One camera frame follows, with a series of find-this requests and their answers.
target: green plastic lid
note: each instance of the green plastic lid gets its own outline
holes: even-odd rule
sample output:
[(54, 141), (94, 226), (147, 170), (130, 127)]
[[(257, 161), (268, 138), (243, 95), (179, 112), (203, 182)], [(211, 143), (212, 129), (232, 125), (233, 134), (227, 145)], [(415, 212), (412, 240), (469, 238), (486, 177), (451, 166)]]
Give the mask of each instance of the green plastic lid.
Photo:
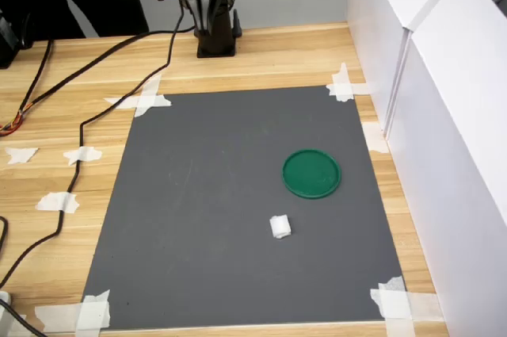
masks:
[(290, 155), (282, 169), (285, 186), (302, 198), (324, 198), (338, 188), (341, 169), (327, 153), (303, 149)]

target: gray mat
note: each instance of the gray mat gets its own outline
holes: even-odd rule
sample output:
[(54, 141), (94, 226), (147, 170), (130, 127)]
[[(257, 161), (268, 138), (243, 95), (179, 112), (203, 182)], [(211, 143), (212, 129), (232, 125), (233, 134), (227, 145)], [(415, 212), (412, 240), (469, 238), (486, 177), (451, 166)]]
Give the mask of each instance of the gray mat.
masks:
[[(168, 95), (135, 118), (84, 294), (112, 329), (381, 320), (402, 274), (354, 101), (325, 87)], [(341, 165), (337, 191), (285, 189), (294, 151)], [(274, 239), (269, 218), (293, 234)]]

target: tape strip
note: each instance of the tape strip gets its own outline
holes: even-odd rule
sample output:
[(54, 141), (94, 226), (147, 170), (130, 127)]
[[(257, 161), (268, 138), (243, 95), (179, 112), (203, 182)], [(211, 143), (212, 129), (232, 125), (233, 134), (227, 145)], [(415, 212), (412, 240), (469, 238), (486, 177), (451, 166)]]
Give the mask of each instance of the tape strip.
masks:
[(68, 192), (49, 193), (42, 197), (35, 209), (50, 212), (63, 210), (65, 213), (76, 212), (79, 203), (76, 201), (76, 195)]
[[(134, 117), (140, 117), (151, 107), (169, 107), (171, 102), (168, 101), (163, 95), (157, 95), (158, 86), (162, 76), (156, 75), (151, 78), (144, 87), (143, 91), (138, 97), (129, 97), (122, 101), (117, 109), (135, 109)], [(120, 98), (105, 98), (111, 104), (120, 100)]]
[(407, 292), (401, 276), (379, 283), (378, 289), (370, 289), (370, 296), (386, 320), (389, 337), (415, 336), (414, 321), (444, 322), (438, 296)]
[(330, 96), (336, 96), (337, 101), (348, 101), (354, 99), (354, 95), (369, 95), (366, 83), (350, 83), (347, 64), (341, 64), (340, 71), (333, 74), (333, 83), (327, 85)]
[(361, 125), (363, 126), (364, 138), (366, 139), (368, 150), (389, 153), (389, 147), (383, 137), (380, 123), (378, 121), (365, 121)]
[(80, 304), (45, 305), (35, 308), (44, 332), (75, 332), (76, 337), (98, 337), (109, 327), (109, 291), (99, 296), (86, 296)]
[(65, 152), (63, 155), (69, 159), (69, 165), (72, 165), (78, 160), (99, 160), (102, 157), (102, 152), (95, 149), (95, 147), (80, 147), (74, 151)]
[(39, 148), (9, 148), (6, 147), (6, 152), (10, 155), (8, 164), (23, 164), (27, 163)]
[[(17, 320), (15, 320), (11, 315), (9, 315), (12, 318), (12, 324), (9, 329), (9, 333), (7, 334), (7, 337), (30, 337), (32, 333), (26, 330), (26, 328), (19, 324)], [(23, 320), (26, 320), (26, 315), (19, 315)]]

